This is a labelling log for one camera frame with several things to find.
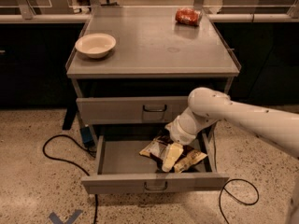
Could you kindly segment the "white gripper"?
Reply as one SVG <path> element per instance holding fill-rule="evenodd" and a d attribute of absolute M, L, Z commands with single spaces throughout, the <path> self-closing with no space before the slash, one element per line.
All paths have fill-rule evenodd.
<path fill-rule="evenodd" d="M 169 131 L 171 140 L 176 142 L 168 145 L 165 150 L 162 170 L 169 172 L 183 153 L 183 146 L 190 144 L 196 136 L 183 130 L 179 123 L 179 117 L 176 117 L 172 122 L 166 124 L 165 128 Z"/>

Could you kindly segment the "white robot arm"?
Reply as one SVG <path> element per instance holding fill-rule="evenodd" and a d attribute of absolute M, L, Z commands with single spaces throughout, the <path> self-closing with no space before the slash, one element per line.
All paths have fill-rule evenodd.
<path fill-rule="evenodd" d="M 174 142 L 188 145 L 222 119 L 299 159 L 298 114 L 234 102 L 227 94 L 209 88 L 191 91 L 188 107 L 165 128 Z"/>

